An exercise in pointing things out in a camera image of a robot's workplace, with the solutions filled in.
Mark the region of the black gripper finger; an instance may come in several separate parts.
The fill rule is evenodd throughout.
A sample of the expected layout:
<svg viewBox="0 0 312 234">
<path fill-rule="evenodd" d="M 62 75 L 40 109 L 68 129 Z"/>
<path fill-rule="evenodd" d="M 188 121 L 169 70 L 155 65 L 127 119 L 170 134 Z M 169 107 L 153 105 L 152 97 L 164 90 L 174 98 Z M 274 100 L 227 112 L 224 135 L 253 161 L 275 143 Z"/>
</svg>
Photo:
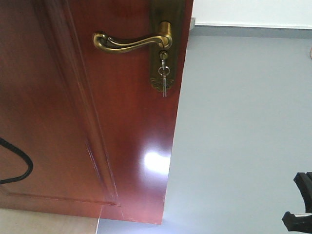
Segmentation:
<svg viewBox="0 0 312 234">
<path fill-rule="evenodd" d="M 294 182 L 297 185 L 304 204 L 306 213 L 312 212 L 312 173 L 297 173 L 294 177 Z"/>
<path fill-rule="evenodd" d="M 291 214 L 285 212 L 282 217 L 282 221 L 288 231 L 296 231 L 302 233 L 312 232 L 312 214 Z"/>
</svg>

